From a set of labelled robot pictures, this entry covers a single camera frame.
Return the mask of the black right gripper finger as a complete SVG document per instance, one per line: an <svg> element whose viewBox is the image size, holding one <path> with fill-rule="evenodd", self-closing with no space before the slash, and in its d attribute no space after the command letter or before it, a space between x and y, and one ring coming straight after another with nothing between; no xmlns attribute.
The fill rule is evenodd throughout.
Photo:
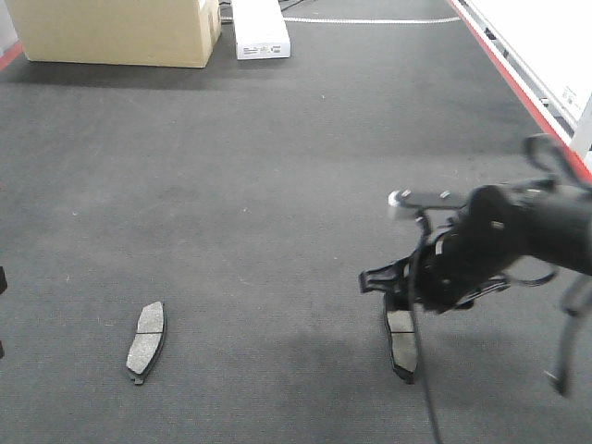
<svg viewBox="0 0 592 444"><path fill-rule="evenodd" d="M384 295L384 312L385 318L397 312L407 314L411 319L415 318L414 308L412 307L412 300L409 298L406 291L389 291Z"/></svg>
<svg viewBox="0 0 592 444"><path fill-rule="evenodd" d="M409 258L403 258L379 268L363 271L358 277L360 292L406 293L409 263Z"/></svg>

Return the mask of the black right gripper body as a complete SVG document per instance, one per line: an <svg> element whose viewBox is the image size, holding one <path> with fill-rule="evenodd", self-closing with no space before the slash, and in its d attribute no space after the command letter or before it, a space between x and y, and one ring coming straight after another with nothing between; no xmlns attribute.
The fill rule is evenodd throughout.
<svg viewBox="0 0 592 444"><path fill-rule="evenodd" d="M444 313L512 264L512 214L461 212L409 274L410 297Z"/></svg>

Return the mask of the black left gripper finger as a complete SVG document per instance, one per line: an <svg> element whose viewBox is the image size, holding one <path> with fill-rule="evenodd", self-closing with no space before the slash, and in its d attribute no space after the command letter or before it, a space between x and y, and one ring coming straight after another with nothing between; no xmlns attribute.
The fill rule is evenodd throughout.
<svg viewBox="0 0 592 444"><path fill-rule="evenodd" d="M0 294L3 294L7 289L6 272L5 269L0 266Z"/></svg>

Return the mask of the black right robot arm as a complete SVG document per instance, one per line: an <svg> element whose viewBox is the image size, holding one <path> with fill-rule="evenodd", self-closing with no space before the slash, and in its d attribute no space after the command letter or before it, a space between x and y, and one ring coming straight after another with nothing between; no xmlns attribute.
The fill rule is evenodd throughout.
<svg viewBox="0 0 592 444"><path fill-rule="evenodd" d="M469 309L510 287L506 271L523 257L591 274L588 189L542 179L482 186L467 196L395 191L389 201L419 218L421 238L409 256L362 272L359 285L397 309Z"/></svg>

